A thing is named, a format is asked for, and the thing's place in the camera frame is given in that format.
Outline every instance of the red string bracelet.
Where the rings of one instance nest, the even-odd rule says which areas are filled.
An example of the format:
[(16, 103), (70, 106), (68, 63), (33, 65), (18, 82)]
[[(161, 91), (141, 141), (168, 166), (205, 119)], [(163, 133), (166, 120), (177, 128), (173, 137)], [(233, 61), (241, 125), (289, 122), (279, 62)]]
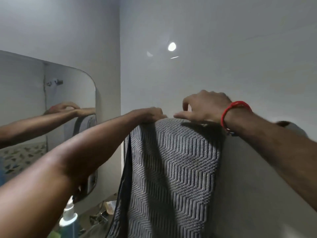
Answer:
[(244, 101), (235, 101), (232, 102), (228, 108), (225, 109), (224, 113), (221, 116), (221, 126), (229, 133), (234, 134), (231, 132), (231, 130), (227, 127), (226, 123), (224, 122), (224, 117), (226, 116), (227, 112), (232, 109), (232, 108), (236, 108), (236, 107), (245, 107), (246, 109), (248, 109), (249, 111), (252, 112), (252, 109), (250, 108), (250, 106), (244, 102)]

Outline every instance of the spray bottle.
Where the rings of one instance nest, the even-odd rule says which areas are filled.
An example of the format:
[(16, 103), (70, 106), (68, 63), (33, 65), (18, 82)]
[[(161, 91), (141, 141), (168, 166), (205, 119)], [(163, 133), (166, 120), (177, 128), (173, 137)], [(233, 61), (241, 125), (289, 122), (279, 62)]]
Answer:
[(71, 196), (59, 222), (61, 238), (78, 238), (79, 224), (77, 218), (78, 215), (74, 212), (73, 196)]

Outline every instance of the forearm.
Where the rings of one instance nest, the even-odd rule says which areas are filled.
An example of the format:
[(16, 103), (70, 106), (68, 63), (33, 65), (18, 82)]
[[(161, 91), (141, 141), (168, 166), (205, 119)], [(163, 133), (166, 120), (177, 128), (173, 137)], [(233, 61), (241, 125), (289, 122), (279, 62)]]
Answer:
[(278, 174), (317, 210), (317, 144), (244, 109), (225, 118), (228, 127), (250, 144)]
[(19, 120), (0, 127), (0, 148), (42, 136), (77, 116), (77, 110)]
[(2, 237), (46, 237), (79, 182), (107, 161), (146, 115), (141, 110), (133, 111), (92, 127), (54, 148), (3, 185)]

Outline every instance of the hand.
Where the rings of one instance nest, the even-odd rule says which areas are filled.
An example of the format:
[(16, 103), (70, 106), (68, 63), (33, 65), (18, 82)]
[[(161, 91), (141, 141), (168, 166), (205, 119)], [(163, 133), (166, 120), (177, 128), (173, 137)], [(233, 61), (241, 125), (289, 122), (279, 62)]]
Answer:
[(75, 111), (76, 111), (77, 117), (86, 117), (89, 115), (96, 114), (95, 108), (81, 108), (81, 109), (76, 109)]
[(161, 108), (156, 108), (156, 107), (143, 108), (143, 109), (139, 109), (135, 111), (142, 112), (144, 114), (142, 116), (143, 117), (142, 123), (154, 123), (160, 119), (167, 118), (167, 116), (163, 114), (163, 111)]
[(48, 110), (45, 111), (44, 114), (46, 115), (46, 114), (54, 114), (54, 113), (63, 112), (63, 111), (66, 111), (66, 108), (68, 107), (72, 107), (74, 109), (80, 109), (80, 107), (73, 102), (62, 102), (50, 107)]
[(174, 118), (187, 119), (193, 122), (204, 123), (213, 121), (220, 123), (225, 109), (231, 104), (231, 100), (224, 93), (200, 91), (183, 100), (183, 112), (174, 114)]

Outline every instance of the white wall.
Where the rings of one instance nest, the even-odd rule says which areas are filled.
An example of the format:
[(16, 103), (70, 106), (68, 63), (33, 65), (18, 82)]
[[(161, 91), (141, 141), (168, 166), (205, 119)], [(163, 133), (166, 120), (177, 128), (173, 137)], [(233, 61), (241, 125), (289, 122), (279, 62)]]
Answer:
[[(120, 115), (118, 0), (0, 0), (0, 50), (78, 68), (97, 87), (99, 122)], [(98, 170), (83, 211), (117, 192), (120, 150)]]
[[(184, 97), (207, 89), (269, 120), (293, 121), (317, 140), (316, 7), (317, 0), (121, 0), (121, 113), (159, 106), (172, 117)], [(317, 236), (317, 213), (241, 139), (226, 141), (222, 162), (219, 237)]]
[[(47, 108), (65, 101), (74, 102), (81, 108), (96, 107), (95, 84), (88, 74), (76, 68), (54, 63), (45, 65), (44, 73), (45, 83), (52, 83), (51, 86), (45, 85)], [(56, 85), (55, 80), (57, 79), (63, 80), (63, 84)], [(63, 125), (47, 134), (49, 150), (64, 141)]]
[[(0, 126), (45, 112), (43, 81), (43, 63), (0, 52)], [(24, 143), (44, 141), (40, 136)]]

